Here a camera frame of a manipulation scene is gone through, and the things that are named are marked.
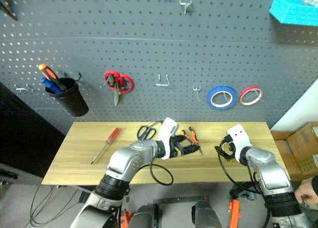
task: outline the screwdriver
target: screwdriver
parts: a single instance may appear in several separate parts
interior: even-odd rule
[[[102,148],[102,150],[98,153],[98,155],[96,155],[93,160],[91,161],[90,164],[93,164],[96,159],[100,156],[100,154],[104,151],[104,149],[106,148],[107,145],[110,145],[111,142],[113,142],[113,140],[118,136],[118,134],[120,133],[121,129],[120,128],[116,128],[111,135],[109,136],[108,140],[106,140],[106,144],[105,146]]]
[[[67,90],[67,87],[60,81],[58,76],[48,67],[48,65],[42,63],[39,65],[39,69],[47,80],[54,82],[62,91]]]

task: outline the person's hand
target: person's hand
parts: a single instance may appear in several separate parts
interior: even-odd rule
[[[298,203],[303,203],[303,197],[304,201],[308,205],[318,204],[318,196],[313,189],[312,180],[313,178],[303,180],[299,188],[297,188],[295,191],[295,196]]]

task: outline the orange pliers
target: orange pliers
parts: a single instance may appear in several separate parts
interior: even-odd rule
[[[190,139],[190,138],[187,136],[185,130],[182,130],[183,136],[185,136],[186,139],[187,139],[192,145],[199,145],[199,141],[198,141],[198,139],[197,139],[197,135],[196,135],[194,129],[192,129],[191,126],[189,127],[189,131],[191,132],[192,139]],[[199,151],[200,151],[200,153],[201,153],[202,156],[203,156],[203,152],[202,152],[202,149],[201,149],[200,146],[199,146]]]

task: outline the tape roll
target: tape roll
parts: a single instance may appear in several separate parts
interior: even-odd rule
[[[224,94],[230,97],[228,102],[224,104],[216,104],[213,98],[218,94]],[[230,86],[219,85],[212,88],[207,95],[208,105],[215,110],[227,110],[235,105],[238,100],[237,92]]]
[[[250,102],[243,102],[243,97],[250,91],[259,91],[259,94],[257,94],[257,98],[253,101]],[[255,105],[257,102],[261,100],[263,96],[263,91],[258,87],[258,86],[251,86],[243,90],[240,95],[239,95],[239,102],[244,105],[244,106],[250,106],[250,105]]]

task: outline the orange clamp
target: orange clamp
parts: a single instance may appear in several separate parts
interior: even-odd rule
[[[195,144],[198,144],[199,143],[199,141],[198,141],[198,139],[197,139],[197,135],[196,135],[196,133],[195,133],[195,131],[194,131],[194,129],[192,129],[191,128],[191,126],[189,127],[189,130],[191,131],[191,134],[192,134],[192,140],[193,140],[193,142],[195,143]]]
[[[128,228],[128,223],[133,216],[131,211],[124,210],[125,215],[120,217],[120,227],[121,228]]]
[[[240,218],[238,200],[233,199],[233,201],[229,202],[229,212],[231,213],[229,228],[237,228]]]

